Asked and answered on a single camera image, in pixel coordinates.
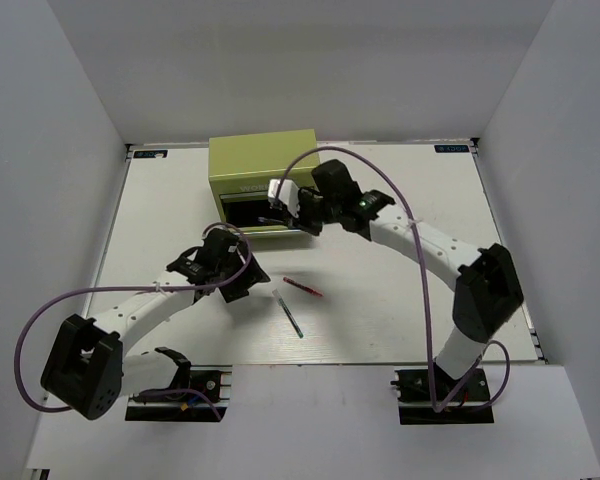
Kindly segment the green metal drawer chest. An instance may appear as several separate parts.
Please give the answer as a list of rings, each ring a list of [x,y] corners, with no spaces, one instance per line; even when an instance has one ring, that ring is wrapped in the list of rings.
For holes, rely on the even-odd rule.
[[[282,220],[281,212],[270,207],[269,182],[316,146],[312,129],[210,139],[208,180],[220,219],[253,237],[291,234],[289,228],[261,224],[257,219]]]

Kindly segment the red gel pen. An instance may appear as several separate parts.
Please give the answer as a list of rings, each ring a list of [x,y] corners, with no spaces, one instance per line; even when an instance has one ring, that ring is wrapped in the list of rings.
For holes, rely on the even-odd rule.
[[[294,279],[291,279],[291,278],[289,278],[287,276],[283,277],[283,282],[286,283],[286,284],[288,284],[288,285],[291,285],[294,288],[297,288],[297,289],[299,289],[299,290],[301,290],[301,291],[303,291],[303,292],[305,292],[305,293],[307,293],[309,295],[312,295],[312,296],[315,296],[315,297],[320,297],[320,298],[324,296],[323,293],[321,293],[320,291],[318,291],[318,290],[316,290],[316,289],[314,289],[312,287],[309,287],[307,285],[304,285],[304,284],[302,284],[302,283],[300,283],[300,282],[298,282],[298,281],[296,281]]]

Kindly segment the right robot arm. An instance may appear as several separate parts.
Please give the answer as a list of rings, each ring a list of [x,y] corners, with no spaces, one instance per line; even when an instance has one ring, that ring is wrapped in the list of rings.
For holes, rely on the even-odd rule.
[[[269,198],[285,207],[290,227],[317,236],[323,226],[338,224],[423,263],[453,292],[454,327],[433,359],[431,384],[439,396],[457,397],[468,385],[466,373],[524,301],[510,252],[498,243],[480,248],[416,221],[394,197],[362,191],[339,160],[318,165],[311,175],[312,188],[289,179],[270,184]]]

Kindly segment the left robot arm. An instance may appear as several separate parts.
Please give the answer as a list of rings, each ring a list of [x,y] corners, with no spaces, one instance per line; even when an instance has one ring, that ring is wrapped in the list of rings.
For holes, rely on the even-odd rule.
[[[131,349],[171,317],[214,292],[231,303],[270,278],[247,240],[209,229],[199,246],[182,252],[146,290],[109,310],[60,325],[41,375],[42,387],[88,420],[102,417],[121,396],[140,401],[209,400],[191,386],[191,362],[168,347]]]

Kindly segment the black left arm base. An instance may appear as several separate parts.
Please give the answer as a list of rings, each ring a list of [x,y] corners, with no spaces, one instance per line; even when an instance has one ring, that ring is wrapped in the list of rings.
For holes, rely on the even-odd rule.
[[[232,386],[231,367],[193,367],[189,383],[176,394],[131,397],[127,422],[219,423],[228,410]]]

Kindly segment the purple gel pen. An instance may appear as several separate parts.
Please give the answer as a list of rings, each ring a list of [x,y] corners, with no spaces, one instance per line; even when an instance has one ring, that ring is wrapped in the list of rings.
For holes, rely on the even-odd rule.
[[[258,222],[261,224],[267,224],[267,225],[281,225],[284,224],[283,221],[278,220],[278,219],[272,219],[272,218],[268,218],[268,217],[258,217]]]

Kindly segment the green gel pen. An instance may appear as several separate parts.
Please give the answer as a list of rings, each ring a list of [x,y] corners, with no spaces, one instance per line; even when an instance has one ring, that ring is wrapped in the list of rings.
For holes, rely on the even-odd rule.
[[[299,324],[297,323],[295,317],[293,316],[291,310],[289,309],[288,305],[284,301],[284,299],[281,296],[280,292],[277,289],[275,289],[275,290],[272,291],[272,295],[274,296],[277,304],[283,310],[284,314],[286,315],[287,319],[289,320],[289,322],[290,322],[292,328],[294,329],[294,331],[296,332],[297,336],[299,338],[303,338],[304,337],[304,333],[302,332]]]

